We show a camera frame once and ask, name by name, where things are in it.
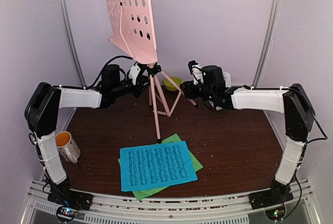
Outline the pink music stand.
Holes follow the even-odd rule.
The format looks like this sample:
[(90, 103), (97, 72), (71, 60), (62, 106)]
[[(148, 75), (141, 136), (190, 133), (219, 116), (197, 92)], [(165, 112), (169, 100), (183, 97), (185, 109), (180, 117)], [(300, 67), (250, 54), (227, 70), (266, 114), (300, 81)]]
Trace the pink music stand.
[(109, 41), (134, 59), (146, 65), (148, 72), (149, 104), (153, 107), (157, 140), (161, 142), (159, 115), (171, 117), (184, 92), (178, 90), (172, 107), (168, 106), (159, 75), (170, 79), (158, 65), (156, 35), (151, 0), (105, 0), (112, 35)]

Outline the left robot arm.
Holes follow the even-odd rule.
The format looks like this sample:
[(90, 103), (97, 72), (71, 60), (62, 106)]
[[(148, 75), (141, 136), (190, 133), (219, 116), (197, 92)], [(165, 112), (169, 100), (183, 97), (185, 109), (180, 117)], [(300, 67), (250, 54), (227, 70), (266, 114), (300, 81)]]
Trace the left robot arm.
[(24, 117), (31, 131), (29, 138), (36, 147), (37, 157), (43, 165), (49, 184), (55, 188), (54, 196), (63, 205), (75, 200), (74, 192), (62, 166), (56, 146), (58, 112), (62, 108), (106, 109), (116, 99), (132, 93), (139, 97), (147, 87), (149, 79), (143, 73), (146, 65), (135, 63), (129, 76), (120, 80), (118, 65), (107, 65), (101, 81), (94, 89), (78, 89), (71, 86), (50, 85), (41, 82), (30, 98)]

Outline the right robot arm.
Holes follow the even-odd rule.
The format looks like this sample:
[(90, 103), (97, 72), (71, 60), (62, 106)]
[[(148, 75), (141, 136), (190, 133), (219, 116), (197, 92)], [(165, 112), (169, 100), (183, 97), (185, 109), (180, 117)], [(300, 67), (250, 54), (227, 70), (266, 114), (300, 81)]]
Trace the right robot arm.
[(212, 110), (253, 109), (284, 115), (286, 146), (266, 196), (270, 203), (279, 203), (287, 195), (286, 186), (302, 163), (315, 120), (314, 109), (302, 85), (295, 83), (272, 89), (246, 85), (228, 87), (222, 68), (217, 65), (200, 67), (190, 61), (188, 68), (194, 79), (181, 84), (187, 99), (200, 98)]

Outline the white metronome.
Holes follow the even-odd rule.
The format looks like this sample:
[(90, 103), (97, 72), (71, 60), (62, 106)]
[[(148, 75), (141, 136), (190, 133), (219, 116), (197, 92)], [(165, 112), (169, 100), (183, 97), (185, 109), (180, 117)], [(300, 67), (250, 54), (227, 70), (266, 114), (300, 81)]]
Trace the white metronome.
[(225, 85), (227, 88), (230, 88), (232, 86), (232, 80), (231, 80), (231, 75), (228, 72), (223, 72), (224, 80), (225, 80)]

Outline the white patterned mug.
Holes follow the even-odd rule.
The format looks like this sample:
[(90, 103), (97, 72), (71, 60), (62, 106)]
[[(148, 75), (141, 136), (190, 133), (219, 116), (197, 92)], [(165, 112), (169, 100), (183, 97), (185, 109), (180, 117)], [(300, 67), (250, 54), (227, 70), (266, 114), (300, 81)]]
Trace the white patterned mug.
[(56, 134), (56, 145), (59, 154), (65, 161), (73, 164), (78, 163), (81, 151), (70, 132), (63, 131)]

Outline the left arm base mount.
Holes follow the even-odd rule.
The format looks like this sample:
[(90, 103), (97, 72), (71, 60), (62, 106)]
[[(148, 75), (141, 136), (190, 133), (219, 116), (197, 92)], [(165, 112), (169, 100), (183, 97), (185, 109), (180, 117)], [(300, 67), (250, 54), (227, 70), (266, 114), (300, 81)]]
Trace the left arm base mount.
[(48, 201), (58, 204), (55, 215), (62, 223), (73, 221), (79, 211), (90, 210), (93, 196), (89, 193), (71, 190), (68, 185), (50, 185)]

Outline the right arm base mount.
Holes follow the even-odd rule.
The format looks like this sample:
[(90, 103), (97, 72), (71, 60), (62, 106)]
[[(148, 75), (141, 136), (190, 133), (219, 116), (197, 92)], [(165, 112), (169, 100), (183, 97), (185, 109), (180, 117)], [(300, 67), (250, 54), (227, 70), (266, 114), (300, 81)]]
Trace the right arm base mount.
[(252, 209), (265, 208), (266, 217), (271, 221), (282, 221), (285, 218), (285, 203), (292, 199), (290, 185), (281, 184), (276, 180), (271, 182), (269, 189), (249, 194)]

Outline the aluminium front rail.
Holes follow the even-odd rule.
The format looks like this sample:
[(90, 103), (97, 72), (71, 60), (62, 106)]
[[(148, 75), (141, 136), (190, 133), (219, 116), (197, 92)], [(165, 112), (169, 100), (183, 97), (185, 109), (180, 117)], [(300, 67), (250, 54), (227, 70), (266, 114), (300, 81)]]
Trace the aluminium front rail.
[(253, 209), (249, 193), (183, 198), (146, 198), (94, 193), (89, 210), (72, 223), (272, 223), (276, 209), (287, 212), (283, 223), (322, 223), (308, 180), (291, 184), (293, 199)]

